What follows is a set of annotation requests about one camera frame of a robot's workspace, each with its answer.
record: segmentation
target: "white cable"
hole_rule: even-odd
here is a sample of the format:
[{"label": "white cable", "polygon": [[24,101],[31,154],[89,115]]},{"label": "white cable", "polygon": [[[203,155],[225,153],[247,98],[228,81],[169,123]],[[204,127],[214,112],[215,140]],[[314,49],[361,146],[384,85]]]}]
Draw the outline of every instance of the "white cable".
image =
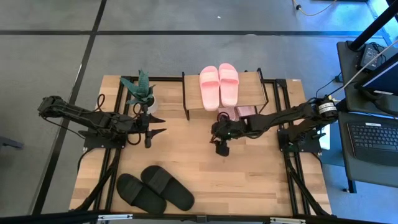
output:
[{"label": "white cable", "polygon": [[307,14],[306,12],[303,11],[303,9],[301,8],[301,5],[297,4],[296,0],[293,0],[293,2],[294,2],[294,4],[295,4],[295,7],[300,6],[300,7],[299,7],[299,10],[300,10],[304,15],[306,15],[306,16],[316,16],[316,15],[318,15],[319,13],[321,13],[321,12],[327,10],[331,5],[333,5],[334,3],[336,3],[337,0],[334,0],[334,1],[333,1],[332,3],[330,3],[330,5],[328,5],[326,8],[324,8],[324,9],[322,9],[321,11],[319,11],[319,12],[317,12],[317,13],[314,13],[314,14]]},{"label": "white cable", "polygon": [[387,49],[392,47],[394,44],[398,43],[398,40],[396,40],[394,43],[392,43],[390,46],[386,47],[382,52],[380,52],[378,55],[376,55],[370,62],[368,62],[363,68],[361,68],[341,89],[339,89],[335,94],[343,91],[353,80],[355,77],[357,77],[368,65],[370,65],[375,59],[377,59],[380,55],[382,55]]}]

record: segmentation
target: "black slipper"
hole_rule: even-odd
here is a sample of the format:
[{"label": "black slipper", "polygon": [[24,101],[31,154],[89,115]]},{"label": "black slipper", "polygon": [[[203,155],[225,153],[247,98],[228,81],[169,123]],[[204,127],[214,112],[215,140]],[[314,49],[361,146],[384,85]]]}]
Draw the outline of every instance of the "black slipper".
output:
[{"label": "black slipper", "polygon": [[137,206],[147,213],[163,214],[166,201],[130,174],[122,174],[116,182],[120,197],[131,206]]},{"label": "black slipper", "polygon": [[160,166],[145,168],[141,173],[141,180],[162,198],[183,211],[191,209],[195,202],[192,193]]}]

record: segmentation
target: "wooden table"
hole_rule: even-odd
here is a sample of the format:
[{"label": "wooden table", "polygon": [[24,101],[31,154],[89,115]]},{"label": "wooden table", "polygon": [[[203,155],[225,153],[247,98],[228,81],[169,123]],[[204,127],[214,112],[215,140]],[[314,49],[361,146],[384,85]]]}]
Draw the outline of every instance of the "wooden table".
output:
[{"label": "wooden table", "polygon": [[[127,145],[121,153],[118,175],[129,173],[139,178],[146,167],[154,164],[168,170],[193,193],[195,204],[191,210],[183,212],[167,202],[166,214],[292,215],[283,155],[279,152],[277,141],[277,127],[271,128],[258,139],[230,141],[229,156],[221,157],[216,154],[215,146],[209,143],[216,112],[191,110],[191,120],[187,121],[182,106],[182,82],[151,82],[153,84],[156,84],[154,94],[159,101],[159,109],[154,116],[165,119],[166,123],[151,124],[150,128],[167,130],[156,135],[150,149],[146,149],[143,142],[138,146]],[[119,76],[104,76],[100,89],[100,93],[106,95],[104,111],[113,111],[118,86]],[[305,101],[300,80],[287,80],[287,86],[292,106]],[[269,104],[262,113],[274,113],[272,85],[266,85],[266,88]],[[284,105],[282,90],[279,91]],[[122,102],[125,102],[126,93],[124,89]],[[136,136],[132,136],[131,141],[135,140]],[[306,186],[315,200],[330,213],[319,161],[311,154],[300,155]],[[104,150],[96,149],[82,160],[70,208],[79,206],[97,184],[103,156]],[[108,185],[104,187],[100,208],[104,208],[107,192]],[[298,209],[303,213],[297,186],[295,192]],[[143,212],[123,201],[116,189],[111,210]]]}]

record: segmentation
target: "pink object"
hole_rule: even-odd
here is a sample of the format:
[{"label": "pink object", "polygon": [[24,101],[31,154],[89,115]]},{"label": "pink object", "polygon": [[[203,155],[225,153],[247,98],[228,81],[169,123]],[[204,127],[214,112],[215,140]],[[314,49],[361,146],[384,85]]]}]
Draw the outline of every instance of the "pink object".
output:
[{"label": "pink object", "polygon": [[223,106],[236,106],[238,103],[238,72],[232,65],[222,63],[218,68],[218,74],[220,75],[221,102]]},{"label": "pink object", "polygon": [[230,120],[232,120],[232,121],[236,121],[239,118],[235,112],[235,108],[232,108],[232,107],[218,108],[218,113],[221,113],[221,112],[227,113]]},{"label": "pink object", "polygon": [[199,75],[201,100],[207,111],[215,111],[220,105],[220,80],[217,68],[207,66]]},{"label": "pink object", "polygon": [[239,106],[237,109],[240,117],[256,114],[254,106]]}]

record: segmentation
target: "monitor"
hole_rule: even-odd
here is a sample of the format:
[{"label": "monitor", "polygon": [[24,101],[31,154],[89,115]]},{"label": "monitor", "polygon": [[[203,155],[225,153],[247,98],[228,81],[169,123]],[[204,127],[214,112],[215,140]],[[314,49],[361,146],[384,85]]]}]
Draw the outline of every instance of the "monitor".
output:
[{"label": "monitor", "polygon": [[359,81],[355,87],[371,93],[398,96],[398,53]]}]

